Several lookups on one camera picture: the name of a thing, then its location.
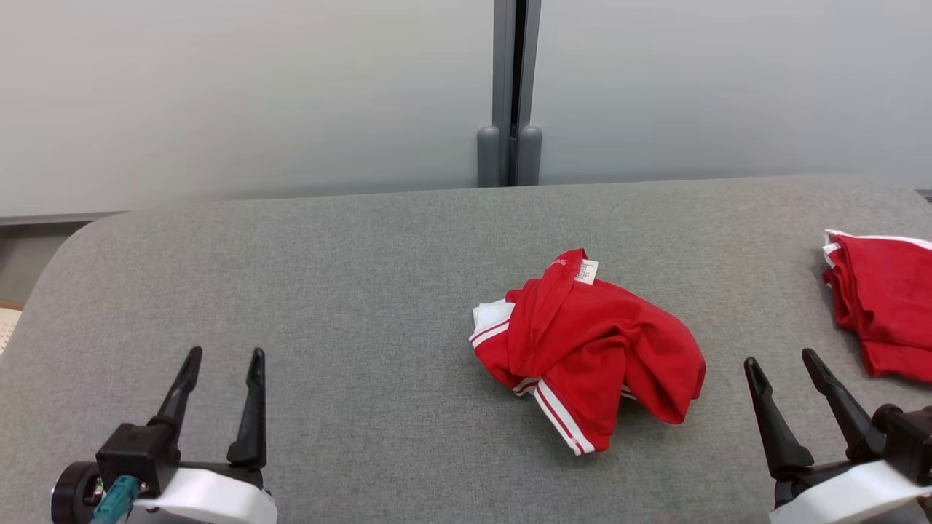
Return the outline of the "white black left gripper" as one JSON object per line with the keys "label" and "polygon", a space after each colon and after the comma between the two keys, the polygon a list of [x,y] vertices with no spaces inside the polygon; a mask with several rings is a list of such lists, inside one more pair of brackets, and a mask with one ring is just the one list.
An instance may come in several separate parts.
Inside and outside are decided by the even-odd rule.
{"label": "white black left gripper", "polygon": [[[197,385],[201,347],[190,348],[149,426],[177,441],[189,395]],[[193,462],[180,468],[158,497],[135,502],[135,524],[277,524],[279,511],[260,469],[267,464],[265,352],[254,348],[245,379],[246,401],[229,465]]]}

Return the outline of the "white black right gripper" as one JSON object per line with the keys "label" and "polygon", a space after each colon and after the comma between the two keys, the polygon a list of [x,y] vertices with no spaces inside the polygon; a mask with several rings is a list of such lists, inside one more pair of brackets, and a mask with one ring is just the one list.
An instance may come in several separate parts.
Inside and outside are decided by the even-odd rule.
{"label": "white black right gripper", "polygon": [[[918,485],[881,458],[886,437],[848,388],[835,377],[813,349],[802,349],[802,361],[819,394],[825,396],[848,447],[845,457],[868,462],[803,491],[769,514],[771,524],[864,524],[906,509],[932,496],[932,485]],[[750,398],[773,480],[802,473],[815,462],[799,444],[773,401],[772,384],[755,358],[743,361]]]}

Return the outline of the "red shirt with white trim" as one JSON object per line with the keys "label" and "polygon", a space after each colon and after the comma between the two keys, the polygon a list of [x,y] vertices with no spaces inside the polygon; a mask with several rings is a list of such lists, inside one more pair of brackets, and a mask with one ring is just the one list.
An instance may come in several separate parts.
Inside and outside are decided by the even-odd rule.
{"label": "red shirt with white trim", "polygon": [[577,456],[608,450],[625,398],[682,424],[708,369],[685,324],[597,269],[584,249],[557,255],[540,277],[475,306],[469,337],[489,374],[532,396]]}
{"label": "red shirt with white trim", "polygon": [[871,377],[932,384],[932,242],[826,229],[834,319],[858,336]]}

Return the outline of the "cream perforated panel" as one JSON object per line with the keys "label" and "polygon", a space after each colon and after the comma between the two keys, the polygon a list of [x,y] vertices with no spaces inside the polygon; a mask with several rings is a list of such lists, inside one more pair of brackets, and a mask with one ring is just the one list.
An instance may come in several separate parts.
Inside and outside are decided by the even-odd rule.
{"label": "cream perforated panel", "polygon": [[0,356],[9,345],[10,338],[23,314],[24,305],[0,301]]}

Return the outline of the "grey partition base rail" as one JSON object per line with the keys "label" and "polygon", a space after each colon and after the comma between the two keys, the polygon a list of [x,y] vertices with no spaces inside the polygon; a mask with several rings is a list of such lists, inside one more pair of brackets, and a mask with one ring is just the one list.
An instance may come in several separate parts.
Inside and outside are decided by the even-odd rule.
{"label": "grey partition base rail", "polygon": [[10,216],[10,218],[4,218],[4,216],[0,216],[0,228],[3,228],[3,226],[41,225],[41,223],[89,223],[98,221],[102,218],[110,218],[110,216],[113,215],[120,215],[120,213],[124,213],[124,211],[95,213],[53,213],[52,215]]}

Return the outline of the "grey partition post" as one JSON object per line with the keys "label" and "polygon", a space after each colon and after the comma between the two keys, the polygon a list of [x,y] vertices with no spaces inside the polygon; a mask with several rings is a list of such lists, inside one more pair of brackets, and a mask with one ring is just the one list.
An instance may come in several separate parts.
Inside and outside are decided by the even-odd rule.
{"label": "grey partition post", "polygon": [[477,132],[477,186],[538,186],[542,129],[532,124],[542,0],[494,0],[491,124]]}

